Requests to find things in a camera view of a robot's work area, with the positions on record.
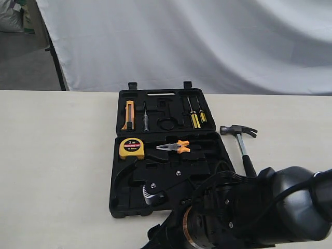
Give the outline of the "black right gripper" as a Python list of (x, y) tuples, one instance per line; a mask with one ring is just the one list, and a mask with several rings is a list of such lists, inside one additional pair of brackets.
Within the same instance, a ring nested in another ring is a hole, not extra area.
[(248, 189), (256, 177), (221, 171), (209, 177), (190, 200), (174, 209), (161, 224), (148, 231), (144, 248), (274, 248), (236, 234), (233, 201), (226, 195), (238, 187)]

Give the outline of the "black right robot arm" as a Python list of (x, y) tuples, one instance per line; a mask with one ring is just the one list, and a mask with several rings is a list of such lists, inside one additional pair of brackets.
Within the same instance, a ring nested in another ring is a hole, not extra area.
[(146, 248), (268, 248), (320, 241), (331, 232), (331, 171), (301, 167), (239, 175), (201, 153), (113, 161), (113, 217), (170, 210)]

